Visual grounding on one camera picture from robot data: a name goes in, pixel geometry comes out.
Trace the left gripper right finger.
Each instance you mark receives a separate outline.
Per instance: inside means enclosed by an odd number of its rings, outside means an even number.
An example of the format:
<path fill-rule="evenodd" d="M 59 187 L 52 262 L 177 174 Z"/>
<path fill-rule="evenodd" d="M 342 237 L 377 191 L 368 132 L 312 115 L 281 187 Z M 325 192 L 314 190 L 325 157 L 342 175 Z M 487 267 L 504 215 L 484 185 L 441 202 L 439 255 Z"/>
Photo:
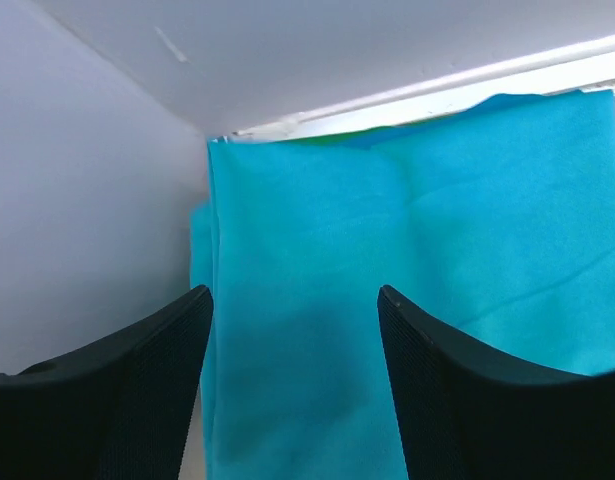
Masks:
<path fill-rule="evenodd" d="M 520 359 L 391 286 L 377 303 L 410 478 L 615 479 L 615 370 Z"/>

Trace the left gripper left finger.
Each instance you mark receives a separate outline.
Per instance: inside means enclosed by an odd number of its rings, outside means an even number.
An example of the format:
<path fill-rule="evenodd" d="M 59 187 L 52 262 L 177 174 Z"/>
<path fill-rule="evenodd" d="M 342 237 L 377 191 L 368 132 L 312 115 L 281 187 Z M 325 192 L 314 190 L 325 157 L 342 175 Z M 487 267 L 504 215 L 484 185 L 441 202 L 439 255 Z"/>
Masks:
<path fill-rule="evenodd" d="M 213 314 L 197 286 L 89 345 L 0 374 L 0 479 L 175 479 Z"/>

